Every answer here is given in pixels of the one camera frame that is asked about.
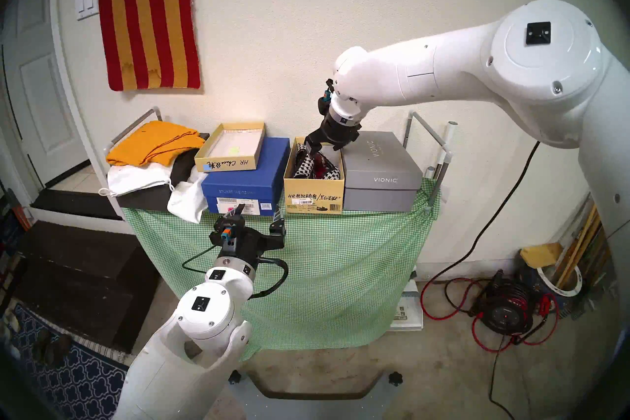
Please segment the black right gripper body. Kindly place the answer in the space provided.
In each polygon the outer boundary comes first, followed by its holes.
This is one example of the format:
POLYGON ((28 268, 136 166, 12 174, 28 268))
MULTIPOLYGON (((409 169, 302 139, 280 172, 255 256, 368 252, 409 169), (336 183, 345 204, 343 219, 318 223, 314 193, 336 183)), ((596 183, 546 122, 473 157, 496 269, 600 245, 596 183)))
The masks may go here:
POLYGON ((333 146, 333 150, 340 150, 359 137, 361 124, 346 126, 337 122, 330 116, 325 116, 320 127, 310 133, 314 140, 321 143, 328 143, 333 146))

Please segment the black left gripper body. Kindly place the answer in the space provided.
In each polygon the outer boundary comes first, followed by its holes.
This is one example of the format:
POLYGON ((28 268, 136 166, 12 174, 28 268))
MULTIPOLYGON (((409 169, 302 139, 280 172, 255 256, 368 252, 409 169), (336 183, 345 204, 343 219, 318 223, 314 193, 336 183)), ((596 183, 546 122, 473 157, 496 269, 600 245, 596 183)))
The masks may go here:
POLYGON ((264 258, 264 253, 283 249, 285 235, 265 235, 251 227, 228 227, 227 221, 217 221, 210 234, 211 243, 220 248, 216 266, 227 267, 243 261, 250 268, 250 273, 257 270, 259 264, 274 264, 286 272, 286 263, 282 259, 264 258))

